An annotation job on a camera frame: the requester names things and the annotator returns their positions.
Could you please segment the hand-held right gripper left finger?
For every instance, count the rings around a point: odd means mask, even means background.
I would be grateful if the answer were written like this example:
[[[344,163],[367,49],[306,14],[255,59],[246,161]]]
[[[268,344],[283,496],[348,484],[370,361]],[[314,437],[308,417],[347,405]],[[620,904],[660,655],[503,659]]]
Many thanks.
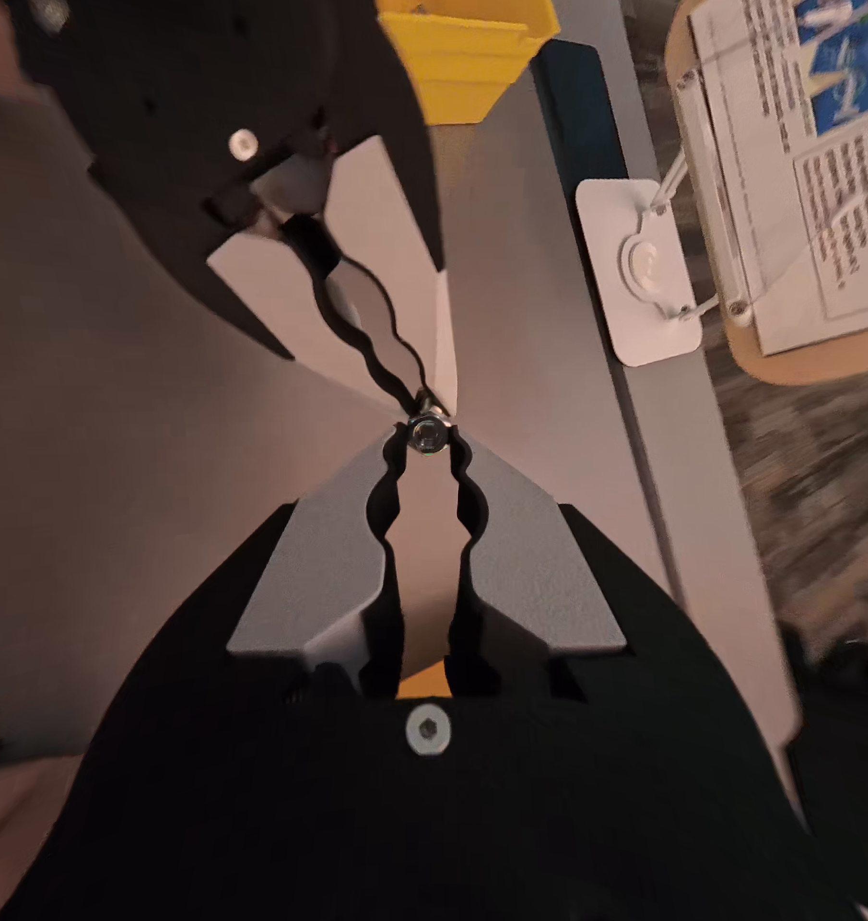
[[[301,498],[227,643],[237,659],[341,667],[366,697],[394,697],[405,621],[387,535],[400,513],[407,430],[387,428]]]

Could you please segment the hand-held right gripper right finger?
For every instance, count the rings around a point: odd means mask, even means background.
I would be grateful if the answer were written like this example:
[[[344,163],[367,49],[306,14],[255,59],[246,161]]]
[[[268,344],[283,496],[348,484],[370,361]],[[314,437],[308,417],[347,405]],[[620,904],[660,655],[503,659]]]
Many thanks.
[[[455,426],[468,532],[444,660],[454,697],[583,698],[569,662],[626,640],[555,498]]]

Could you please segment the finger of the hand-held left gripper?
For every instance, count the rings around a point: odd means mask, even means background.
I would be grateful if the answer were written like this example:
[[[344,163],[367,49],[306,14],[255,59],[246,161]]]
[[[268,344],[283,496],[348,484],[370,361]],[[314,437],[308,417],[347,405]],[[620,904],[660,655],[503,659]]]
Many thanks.
[[[338,156],[324,217],[345,256],[382,283],[394,306],[396,331],[417,352],[441,408],[456,415],[448,273],[436,268],[379,135]]]
[[[245,188],[255,215],[208,258],[210,270],[313,373],[395,416],[413,416],[424,368],[396,331],[382,283],[325,224],[338,156],[291,155]]]

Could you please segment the yellow plastic bin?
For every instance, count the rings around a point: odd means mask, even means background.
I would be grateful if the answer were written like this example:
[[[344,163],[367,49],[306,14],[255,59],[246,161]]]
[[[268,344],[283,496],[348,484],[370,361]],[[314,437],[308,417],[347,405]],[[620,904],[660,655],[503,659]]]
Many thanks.
[[[451,697],[443,659],[403,679],[396,693],[396,699],[403,700]]]

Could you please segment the silver hex bolt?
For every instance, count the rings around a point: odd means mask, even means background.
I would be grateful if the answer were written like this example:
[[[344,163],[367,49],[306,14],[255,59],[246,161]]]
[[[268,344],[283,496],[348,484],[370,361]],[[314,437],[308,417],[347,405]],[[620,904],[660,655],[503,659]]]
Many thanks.
[[[420,455],[439,454],[449,446],[450,439],[451,424],[439,413],[421,413],[407,424],[407,444]]]

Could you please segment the yellow bin with divider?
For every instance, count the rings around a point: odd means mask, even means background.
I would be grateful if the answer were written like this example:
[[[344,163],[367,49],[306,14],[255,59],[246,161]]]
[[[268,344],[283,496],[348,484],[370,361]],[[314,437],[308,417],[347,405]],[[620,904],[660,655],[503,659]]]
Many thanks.
[[[560,26],[551,1],[376,1],[429,127],[477,124]]]

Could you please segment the dark blue mat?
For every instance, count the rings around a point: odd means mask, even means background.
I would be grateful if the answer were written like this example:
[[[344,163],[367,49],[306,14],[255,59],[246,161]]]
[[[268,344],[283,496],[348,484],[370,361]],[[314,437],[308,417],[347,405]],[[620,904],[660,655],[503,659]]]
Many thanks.
[[[595,48],[547,41],[531,63],[562,189],[586,179],[625,179],[628,171]]]

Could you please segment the white stand base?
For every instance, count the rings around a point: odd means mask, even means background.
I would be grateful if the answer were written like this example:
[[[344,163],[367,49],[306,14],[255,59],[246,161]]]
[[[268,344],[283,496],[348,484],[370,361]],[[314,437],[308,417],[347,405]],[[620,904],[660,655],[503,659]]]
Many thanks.
[[[690,354],[717,296],[694,298],[671,202],[688,174],[681,148],[662,182],[584,179],[575,192],[605,323],[618,360],[641,367]]]

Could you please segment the wooden display board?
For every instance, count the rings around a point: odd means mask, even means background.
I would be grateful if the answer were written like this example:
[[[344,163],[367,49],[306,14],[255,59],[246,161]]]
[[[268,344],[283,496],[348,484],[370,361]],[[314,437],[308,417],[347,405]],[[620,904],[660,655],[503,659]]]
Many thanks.
[[[742,289],[734,224],[688,29],[688,15],[700,3],[679,2],[667,38],[665,66],[732,356],[755,378],[778,385],[821,383],[868,372],[868,331],[782,354],[761,351],[751,305]]]

